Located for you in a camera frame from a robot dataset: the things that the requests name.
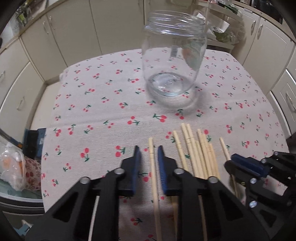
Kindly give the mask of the bamboo chopstick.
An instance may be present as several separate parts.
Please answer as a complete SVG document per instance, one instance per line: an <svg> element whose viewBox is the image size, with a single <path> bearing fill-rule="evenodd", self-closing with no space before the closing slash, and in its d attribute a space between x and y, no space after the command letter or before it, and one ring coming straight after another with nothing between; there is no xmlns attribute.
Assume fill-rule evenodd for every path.
<svg viewBox="0 0 296 241"><path fill-rule="evenodd" d="M215 152L214 152L213 145L210 143L210 144L209 144L209 147L210 147L210 150L211 150L212 163L213 163L213 165L214 165L215 176L216 176L218 179L221 179L221 177L220 177L220 173L219 173L219 169L218 169L218 163L217 163L217 160L216 160L216 155L215 155Z"/></svg>
<svg viewBox="0 0 296 241"><path fill-rule="evenodd" d="M195 177L199 177L199 172L198 172L197 163L196 163L196 159L195 159L195 155L194 155L194 150L193 150L191 139L189 137L189 133L187 131L187 127L186 127L185 123L181 124L181 129L182 129L182 132L183 132L183 135L184 135L184 139L185 139L185 142L186 142L186 145L187 145L187 149L188 149L189 154L190 154L190 160L191 160L191 163L192 163L192 168L193 168L194 175L195 175Z"/></svg>
<svg viewBox="0 0 296 241"><path fill-rule="evenodd" d="M207 169L206 176L207 176L207 178L209 178L209 177L213 176L213 172L212 172L212 168L211 168L211 160L209 158L208 148L207 148L206 142L205 142L206 139L200 129L197 129L197 134L199 136L199 141L200 141L203 156L204 156L204 162L205 162L205 166Z"/></svg>
<svg viewBox="0 0 296 241"><path fill-rule="evenodd" d="M219 141L220 141L220 145L222 147L222 150L223 150L226 161L230 161L231 160L230 154L229 154L229 152L228 152L228 150L226 148L226 145L224 143L224 139L222 137L220 137ZM230 175L230 177L231 177L231 180L232 180L232 183L233 183L233 189L234 189L235 196L237 198L239 198L239 192L238 192L238 189L237 189L237 186L236 186L235 177L233 175Z"/></svg>
<svg viewBox="0 0 296 241"><path fill-rule="evenodd" d="M199 172L199 178L204 179L203 169L202 169L202 166L201 166L201 163L200 163L200 158L199 158L199 155L198 155L196 141L195 141L191 126L189 124L187 124L187 131L189 133L189 137L191 139L192 147L193 147L193 150L194 150L194 155L195 155L197 168L198 168L198 172Z"/></svg>
<svg viewBox="0 0 296 241"><path fill-rule="evenodd" d="M199 140L196 140L196 146L197 146L198 155L199 155L199 158L200 158L200 163L201 163L201 166L202 166L202 169L203 169L204 179L208 179L209 176L208 176L208 172L207 172L206 162L205 162L205 159L204 159L203 151L202 151Z"/></svg>
<svg viewBox="0 0 296 241"><path fill-rule="evenodd" d="M173 137L175 139L178 154L179 154L180 160L182 162L182 167L183 167L184 170L188 171L188 165L187 165L187 162L186 162L185 154L183 152L183 148L182 148L179 136L178 136L176 131L173 131Z"/></svg>
<svg viewBox="0 0 296 241"><path fill-rule="evenodd" d="M152 180L152 197L154 207L154 221L156 226L157 241L162 240L161 220L159 214L159 195L158 195L158 184L157 184L157 173L156 173L156 162L154 158L154 143L153 138L149 138L149 161L151 166L151 180Z"/></svg>

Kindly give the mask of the lower kitchen cabinets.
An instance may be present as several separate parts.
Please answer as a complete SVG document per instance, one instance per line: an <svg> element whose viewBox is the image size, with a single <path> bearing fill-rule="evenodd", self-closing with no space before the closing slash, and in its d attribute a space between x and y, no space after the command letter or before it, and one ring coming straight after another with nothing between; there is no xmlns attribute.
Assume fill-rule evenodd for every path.
<svg viewBox="0 0 296 241"><path fill-rule="evenodd" d="M21 142L43 86L68 67L117 52L142 54L143 15L141 1L61 1L35 18L1 52L1 134ZM43 110L46 128L54 104Z"/></svg>

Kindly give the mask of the cherry print tablecloth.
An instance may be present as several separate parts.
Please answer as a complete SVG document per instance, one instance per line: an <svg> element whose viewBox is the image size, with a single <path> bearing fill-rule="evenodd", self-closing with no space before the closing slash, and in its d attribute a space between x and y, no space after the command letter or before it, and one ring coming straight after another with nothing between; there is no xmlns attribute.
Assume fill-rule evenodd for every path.
<svg viewBox="0 0 296 241"><path fill-rule="evenodd" d="M139 50L76 63L60 75L42 153L44 208L50 209L83 176L103 177L133 154L142 153L134 197L121 197L120 240L157 240L149 138L179 159L173 136L182 123L201 130L213 145L221 181L229 185L225 156L257 160L288 146L278 117L249 73L230 54L207 50L195 84L177 98L149 93Z"/></svg>

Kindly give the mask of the clear plastic bag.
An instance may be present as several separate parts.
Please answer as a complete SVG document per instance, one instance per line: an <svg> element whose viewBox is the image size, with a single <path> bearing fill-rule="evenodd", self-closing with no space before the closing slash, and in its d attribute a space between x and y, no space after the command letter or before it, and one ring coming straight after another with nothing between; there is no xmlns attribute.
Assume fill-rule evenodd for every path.
<svg viewBox="0 0 296 241"><path fill-rule="evenodd" d="M26 167L22 150L7 143L1 152L1 180L8 182L16 191L26 187Z"/></svg>

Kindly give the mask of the clear glass jar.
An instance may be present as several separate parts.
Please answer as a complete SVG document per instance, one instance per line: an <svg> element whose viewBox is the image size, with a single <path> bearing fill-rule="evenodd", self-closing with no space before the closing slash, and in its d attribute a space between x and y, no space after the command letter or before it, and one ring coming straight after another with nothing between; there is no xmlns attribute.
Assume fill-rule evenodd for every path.
<svg viewBox="0 0 296 241"><path fill-rule="evenodd" d="M205 21L188 13L149 13L142 43L142 72L157 94L188 95L207 48Z"/></svg>

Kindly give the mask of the white rolling storage cart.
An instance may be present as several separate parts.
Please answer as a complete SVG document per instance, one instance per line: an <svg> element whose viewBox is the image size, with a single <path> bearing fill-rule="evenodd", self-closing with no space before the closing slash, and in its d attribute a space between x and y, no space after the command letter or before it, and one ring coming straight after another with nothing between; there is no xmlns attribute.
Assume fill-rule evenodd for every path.
<svg viewBox="0 0 296 241"><path fill-rule="evenodd" d="M210 49L230 53L245 38L242 13L232 1L196 1L193 14L206 24Z"/></svg>

